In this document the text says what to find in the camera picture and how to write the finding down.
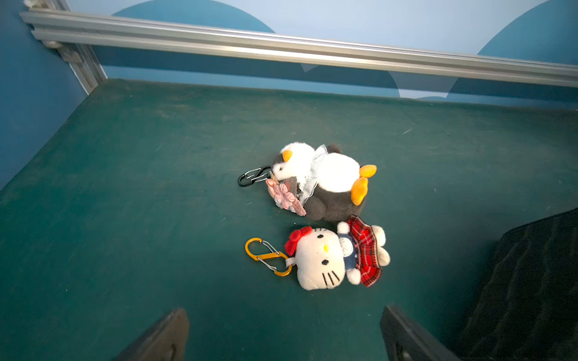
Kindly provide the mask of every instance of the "whiskers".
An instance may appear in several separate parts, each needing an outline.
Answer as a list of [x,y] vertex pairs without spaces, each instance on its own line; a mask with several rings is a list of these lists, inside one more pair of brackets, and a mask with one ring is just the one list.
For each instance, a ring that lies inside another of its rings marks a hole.
[[333,277],[331,277],[331,274],[333,274],[333,276],[337,279],[337,282],[341,282],[341,280],[339,279],[339,277],[337,277],[337,274],[334,271],[331,271],[331,273],[321,273],[321,275],[323,276],[323,281],[325,281],[325,286],[329,287],[329,284],[327,283],[327,278],[329,278],[329,281],[331,282],[332,286],[335,286],[335,282],[333,281]]

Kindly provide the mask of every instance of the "orange penguin foot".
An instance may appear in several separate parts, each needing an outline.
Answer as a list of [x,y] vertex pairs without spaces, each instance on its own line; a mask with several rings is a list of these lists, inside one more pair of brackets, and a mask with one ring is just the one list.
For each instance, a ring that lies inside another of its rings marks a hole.
[[377,172],[377,167],[375,165],[364,165],[360,168],[360,177],[371,178]]
[[365,177],[361,177],[353,183],[351,187],[351,201],[354,205],[359,206],[367,195],[369,181]]

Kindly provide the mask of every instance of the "metal clip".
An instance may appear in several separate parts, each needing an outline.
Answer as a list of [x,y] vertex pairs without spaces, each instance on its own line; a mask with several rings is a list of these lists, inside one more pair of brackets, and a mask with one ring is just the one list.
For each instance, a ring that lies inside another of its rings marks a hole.
[[[259,242],[264,244],[270,251],[271,253],[265,253],[262,255],[254,255],[249,251],[249,244],[253,243],[253,242]],[[267,266],[268,269],[272,270],[277,276],[279,277],[285,277],[286,275],[291,273],[291,269],[293,268],[293,265],[289,265],[289,267],[283,271],[283,272],[279,272],[277,271],[277,267],[273,267],[270,264],[268,264],[267,262],[265,262],[265,259],[270,259],[270,258],[284,258],[284,259],[288,259],[289,257],[287,257],[283,252],[279,252],[278,250],[276,250],[271,243],[267,242],[267,241],[263,241],[260,238],[251,238],[250,240],[247,241],[247,243],[245,243],[245,252],[247,252],[247,254],[249,255],[249,257],[253,258],[254,260],[260,260],[261,262],[263,262],[263,264],[265,266]]]
[[261,168],[251,169],[248,172],[245,172],[243,175],[237,179],[237,184],[241,187],[248,187],[256,182],[262,182],[270,177],[269,172],[263,174],[266,170],[271,169],[270,166],[264,166]]

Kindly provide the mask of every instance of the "light blue wall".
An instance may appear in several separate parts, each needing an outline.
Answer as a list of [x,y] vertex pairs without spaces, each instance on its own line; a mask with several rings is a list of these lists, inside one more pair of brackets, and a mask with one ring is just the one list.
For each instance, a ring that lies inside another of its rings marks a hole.
[[[69,0],[74,11],[578,65],[577,0]],[[575,88],[98,48],[109,77],[546,108]]]

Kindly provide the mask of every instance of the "black textured cloth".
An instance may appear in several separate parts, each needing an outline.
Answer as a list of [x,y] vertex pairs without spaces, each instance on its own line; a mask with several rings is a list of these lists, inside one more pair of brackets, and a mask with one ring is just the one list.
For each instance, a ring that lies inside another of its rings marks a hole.
[[463,359],[578,360],[578,209],[502,237],[454,350]]

